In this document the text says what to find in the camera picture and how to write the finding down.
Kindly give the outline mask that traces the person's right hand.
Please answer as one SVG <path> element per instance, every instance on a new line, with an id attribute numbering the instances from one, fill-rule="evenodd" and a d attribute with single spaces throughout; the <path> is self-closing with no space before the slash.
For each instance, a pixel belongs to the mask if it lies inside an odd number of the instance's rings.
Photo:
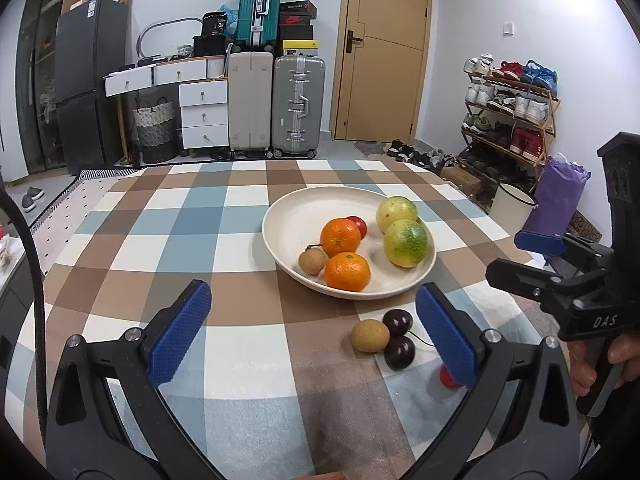
<path id="1" fill-rule="evenodd" d="M 570 380 L 574 393 L 585 396 L 597 379 L 597 372 L 586 361 L 587 345 L 585 341 L 571 341 L 568 345 L 570 356 Z M 608 362 L 623 364 L 620 379 L 615 388 L 620 388 L 626 382 L 634 382 L 640 375 L 640 336 L 638 330 L 621 334 L 608 348 Z"/>

